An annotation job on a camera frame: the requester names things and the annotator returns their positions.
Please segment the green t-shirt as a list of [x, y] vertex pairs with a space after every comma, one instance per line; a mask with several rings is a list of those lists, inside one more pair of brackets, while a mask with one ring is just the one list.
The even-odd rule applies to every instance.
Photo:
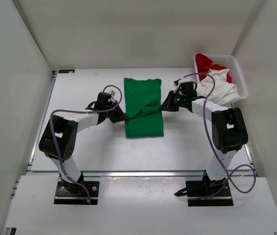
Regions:
[[161, 79], [124, 78], [125, 135], [129, 139], [163, 137]]

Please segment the white t-shirt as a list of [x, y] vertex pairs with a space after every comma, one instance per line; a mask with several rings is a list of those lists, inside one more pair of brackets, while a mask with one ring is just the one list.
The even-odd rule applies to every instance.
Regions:
[[[236, 102], [240, 95], [237, 86], [227, 81], [229, 69], [212, 70], [209, 69], [208, 74], [215, 80], [215, 88], [208, 97], [208, 100], [221, 106], [227, 106]], [[197, 87], [197, 94], [207, 96], [213, 87], [213, 80], [206, 76]]]

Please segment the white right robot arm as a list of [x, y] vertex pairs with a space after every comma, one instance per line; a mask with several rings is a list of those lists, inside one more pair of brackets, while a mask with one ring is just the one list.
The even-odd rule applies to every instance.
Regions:
[[174, 82], [175, 90], [169, 91], [160, 111], [177, 112], [186, 108], [194, 114], [203, 117], [204, 121], [211, 122], [212, 158], [205, 170], [207, 180], [202, 182], [204, 194], [212, 196], [226, 180], [228, 169], [234, 155], [248, 141], [248, 133], [242, 112], [239, 108], [228, 108], [217, 105], [196, 92], [194, 82]]

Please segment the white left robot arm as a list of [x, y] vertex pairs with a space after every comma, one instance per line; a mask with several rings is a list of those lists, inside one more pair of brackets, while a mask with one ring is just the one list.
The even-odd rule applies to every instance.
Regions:
[[39, 150], [54, 162], [59, 170], [64, 187], [74, 196], [85, 190], [84, 177], [73, 159], [77, 134], [97, 126], [106, 119], [111, 123], [128, 120], [114, 98], [114, 92], [100, 92], [97, 100], [90, 103], [84, 112], [62, 117], [53, 114], [39, 142]]

